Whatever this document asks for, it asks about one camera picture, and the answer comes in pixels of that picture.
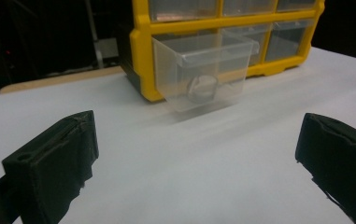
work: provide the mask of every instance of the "transparent bin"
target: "transparent bin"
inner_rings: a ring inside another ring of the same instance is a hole
[[[150,0],[150,19],[190,21],[216,17],[217,0]]]
[[[259,53],[252,52],[249,60],[249,66],[260,62],[261,52],[263,52],[265,35],[270,30],[271,24],[258,24],[251,26],[240,26],[224,28],[221,31],[226,34],[244,36],[256,41],[259,44]]]
[[[242,92],[255,44],[224,34],[152,42],[157,90],[177,111]]]
[[[311,9],[315,6],[316,0],[279,0],[277,11],[296,11]]]
[[[272,13],[276,0],[224,0],[223,16]]]
[[[265,60],[270,62],[297,55],[306,28],[312,24],[313,20],[275,22]]]

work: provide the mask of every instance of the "yellow storage organizer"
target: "yellow storage organizer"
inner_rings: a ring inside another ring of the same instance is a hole
[[[118,30],[121,67],[151,102],[157,90],[153,37],[200,31],[253,39],[247,76],[273,75],[305,61],[324,0],[132,0]]]

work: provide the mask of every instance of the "white table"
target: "white table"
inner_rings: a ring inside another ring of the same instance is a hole
[[[100,158],[61,223],[351,223],[294,151],[306,112],[356,128],[354,58],[312,49],[300,67],[184,114],[146,102],[124,74],[0,95],[0,161],[85,110]]]

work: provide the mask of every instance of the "dark background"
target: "dark background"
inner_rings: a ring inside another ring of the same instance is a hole
[[[91,5],[97,35],[115,36],[112,23],[124,12],[113,0]],[[356,1],[325,5],[312,45],[356,57]],[[82,67],[96,68],[84,0],[0,0],[0,89]]]

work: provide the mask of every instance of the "yellow frame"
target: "yellow frame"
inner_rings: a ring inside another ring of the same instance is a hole
[[[248,68],[247,77],[256,75],[274,75],[287,68],[297,66],[306,60],[311,47],[311,39],[314,35],[316,25],[324,10],[324,0],[317,0],[314,8],[310,10],[294,12],[275,12],[273,14],[262,14],[241,17],[223,17],[221,15],[222,1],[218,2],[217,18],[198,21],[158,22],[151,23],[149,15],[149,1],[132,0],[134,11],[135,29],[130,33],[130,43],[133,59],[133,68],[140,78],[140,89],[142,95],[150,101],[162,100],[163,96],[157,91],[153,68],[153,51],[151,38],[153,35],[184,33],[204,29],[218,29],[229,26],[245,26],[259,23],[272,23],[276,21],[295,21],[311,19],[314,24],[306,29],[298,55],[270,63],[264,61],[265,52],[261,56],[259,64]],[[264,49],[270,38],[270,32],[266,35]]]

